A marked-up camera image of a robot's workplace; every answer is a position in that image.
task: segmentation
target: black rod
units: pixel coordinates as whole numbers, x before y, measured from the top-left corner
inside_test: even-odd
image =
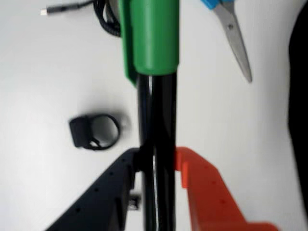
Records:
[[[177,74],[138,74],[137,88],[145,230],[174,231]]]

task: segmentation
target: white table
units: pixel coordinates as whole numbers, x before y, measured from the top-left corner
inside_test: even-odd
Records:
[[[121,40],[92,7],[40,17],[61,0],[12,0],[0,8],[0,230],[41,231],[129,147],[139,145],[136,90],[124,77]],[[181,1],[177,145],[221,172],[248,221],[307,231],[287,130],[288,43],[305,0],[237,0],[250,59],[248,85],[215,14]],[[68,120],[127,117],[106,152],[74,148]],[[177,173],[177,230],[190,230]],[[136,191],[141,190],[140,176]],[[136,231],[141,211],[129,212]]]

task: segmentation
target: usb cable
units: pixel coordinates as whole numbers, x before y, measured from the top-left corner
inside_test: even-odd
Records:
[[[111,9],[109,0],[89,0],[82,3],[70,3],[63,5],[49,6],[40,11],[40,15],[48,16],[55,13],[63,13],[66,11],[79,10],[93,4],[95,14],[102,26],[102,28],[109,34],[116,37],[121,37],[120,23],[115,17],[113,10]],[[106,10],[107,20],[103,17],[104,9]]]

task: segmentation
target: black clip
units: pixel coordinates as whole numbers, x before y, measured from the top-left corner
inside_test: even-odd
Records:
[[[99,117],[107,117],[111,119],[117,128],[117,136],[115,137],[114,140],[112,140],[106,146],[101,146],[100,142],[93,136],[92,124],[93,124],[93,121]],[[74,145],[77,148],[83,147],[85,149],[90,149],[90,150],[106,150],[112,147],[113,145],[115,145],[115,143],[120,138],[119,123],[113,116],[108,115],[108,114],[99,114],[99,115],[95,115],[92,117],[88,115],[80,116],[80,117],[72,119],[69,122],[69,126],[71,129]]]

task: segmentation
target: black object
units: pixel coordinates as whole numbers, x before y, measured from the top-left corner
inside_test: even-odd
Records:
[[[129,202],[128,202],[128,209],[129,210],[139,210],[141,197],[139,195],[130,195]]]
[[[63,5],[55,5],[47,7],[43,10],[43,15],[49,15],[53,13],[61,13],[65,11],[71,10],[79,10],[85,6],[93,4],[95,14],[102,26],[102,28],[107,31],[109,34],[114,35],[116,37],[121,37],[120,31],[120,23],[118,22],[115,14],[110,6],[109,0],[89,0],[83,3],[70,3],[70,4],[63,4]],[[103,12],[106,7],[106,14],[107,20],[103,17]]]
[[[307,84],[308,76],[308,3],[297,18],[289,47],[291,77],[289,101],[289,129],[292,137],[298,175],[300,179],[306,214],[308,212],[307,158]]]
[[[114,125],[117,128],[117,136],[110,141],[105,146],[101,146],[100,142],[94,137],[92,131],[92,124],[94,120],[100,117],[107,117],[111,121],[113,121]],[[72,138],[74,141],[75,147],[83,147],[85,149],[91,150],[106,150],[111,148],[120,138],[120,125],[118,121],[109,114],[99,114],[95,116],[80,116],[77,118],[72,119],[69,122],[69,126],[71,129]]]
[[[122,154],[47,231],[123,231],[137,158]]]
[[[177,74],[138,74],[137,88],[144,230],[174,231]]]

